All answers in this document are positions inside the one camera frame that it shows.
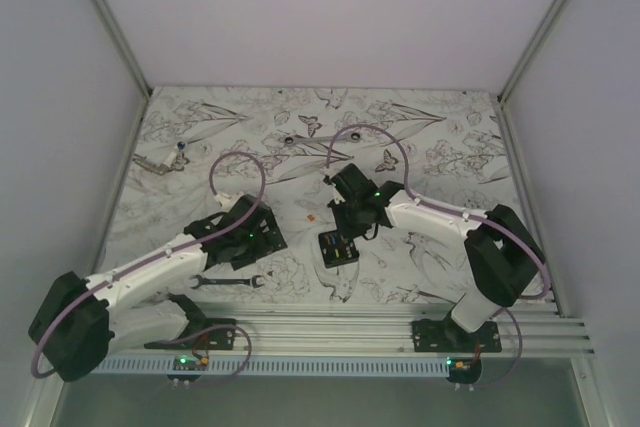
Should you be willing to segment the black fuse box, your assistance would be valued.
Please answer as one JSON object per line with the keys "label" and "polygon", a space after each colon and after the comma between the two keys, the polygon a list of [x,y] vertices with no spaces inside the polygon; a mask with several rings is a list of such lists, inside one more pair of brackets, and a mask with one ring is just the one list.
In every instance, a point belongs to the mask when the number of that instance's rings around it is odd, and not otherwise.
{"label": "black fuse box", "polygon": [[340,235],[337,230],[320,233],[318,244],[327,269],[359,261],[360,254],[354,240]]}

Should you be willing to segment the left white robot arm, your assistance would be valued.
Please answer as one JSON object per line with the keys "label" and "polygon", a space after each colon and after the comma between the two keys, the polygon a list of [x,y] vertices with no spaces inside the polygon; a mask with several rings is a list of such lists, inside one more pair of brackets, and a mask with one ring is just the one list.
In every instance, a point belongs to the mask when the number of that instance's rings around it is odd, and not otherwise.
{"label": "left white robot arm", "polygon": [[219,264],[238,270],[285,247],[272,209],[241,195],[140,259],[84,278],[73,271],[59,276],[28,329],[37,347],[33,376],[45,375],[41,359],[74,382],[122,350],[197,346],[213,322],[189,297],[167,293],[156,304],[142,303]]}

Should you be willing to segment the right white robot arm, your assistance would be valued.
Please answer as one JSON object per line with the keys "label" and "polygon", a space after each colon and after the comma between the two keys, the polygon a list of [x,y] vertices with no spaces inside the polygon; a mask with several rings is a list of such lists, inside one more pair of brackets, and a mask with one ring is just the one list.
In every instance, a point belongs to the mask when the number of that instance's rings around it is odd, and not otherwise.
{"label": "right white robot arm", "polygon": [[523,298],[535,276],[543,281],[542,296],[550,288],[544,253],[505,205],[482,211],[420,197],[395,181],[378,186],[354,164],[325,176],[324,182],[332,189],[328,207],[337,230],[347,238],[397,228],[464,248],[473,284],[454,303],[443,327],[452,350],[466,351],[475,344],[479,329]]}

